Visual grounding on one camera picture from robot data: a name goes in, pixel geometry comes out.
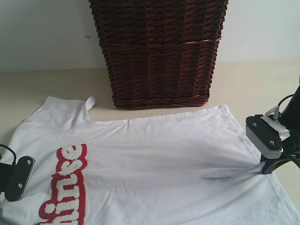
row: white wall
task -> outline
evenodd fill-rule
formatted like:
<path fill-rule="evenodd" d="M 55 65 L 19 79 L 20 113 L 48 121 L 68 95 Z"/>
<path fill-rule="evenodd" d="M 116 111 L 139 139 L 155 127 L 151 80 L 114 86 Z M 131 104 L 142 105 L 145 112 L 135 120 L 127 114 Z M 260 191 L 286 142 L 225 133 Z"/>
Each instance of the white wall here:
<path fill-rule="evenodd" d="M 217 61 L 300 58 L 299 10 L 230 0 Z M 0 72 L 103 67 L 88 0 L 0 0 Z"/>

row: brown wicker basket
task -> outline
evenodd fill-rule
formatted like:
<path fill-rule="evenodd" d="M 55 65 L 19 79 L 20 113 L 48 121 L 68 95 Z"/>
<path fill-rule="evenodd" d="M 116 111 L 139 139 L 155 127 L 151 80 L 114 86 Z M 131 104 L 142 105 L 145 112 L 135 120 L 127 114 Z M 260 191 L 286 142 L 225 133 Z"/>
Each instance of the brown wicker basket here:
<path fill-rule="evenodd" d="M 89 0 L 116 106 L 208 101 L 228 0 Z"/>

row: beige table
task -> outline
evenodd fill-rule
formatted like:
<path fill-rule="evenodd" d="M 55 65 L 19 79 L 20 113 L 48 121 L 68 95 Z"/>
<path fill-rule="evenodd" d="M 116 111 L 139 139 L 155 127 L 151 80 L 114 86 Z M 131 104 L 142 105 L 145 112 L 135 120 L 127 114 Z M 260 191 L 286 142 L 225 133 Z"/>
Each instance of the beige table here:
<path fill-rule="evenodd" d="M 299 85 L 300 60 L 218 63 L 211 98 L 203 108 L 229 105 L 244 127 L 245 118 L 265 113 Z M 120 120 L 187 112 L 201 108 L 117 110 L 113 106 L 106 69 L 63 70 L 0 74 L 0 143 L 8 144 L 15 128 L 47 98 L 87 99 L 97 105 L 92 120 Z M 300 169 L 288 163 L 276 174 L 300 211 Z"/>

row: t-shirt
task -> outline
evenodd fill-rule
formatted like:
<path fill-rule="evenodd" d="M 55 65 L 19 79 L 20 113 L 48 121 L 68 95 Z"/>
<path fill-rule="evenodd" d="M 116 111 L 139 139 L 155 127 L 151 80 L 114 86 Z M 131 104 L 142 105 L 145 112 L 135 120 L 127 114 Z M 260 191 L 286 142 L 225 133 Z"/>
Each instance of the t-shirt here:
<path fill-rule="evenodd" d="M 227 106 L 100 122 L 94 103 L 49 97 L 16 129 L 36 164 L 22 200 L 0 196 L 1 225 L 300 224 Z"/>

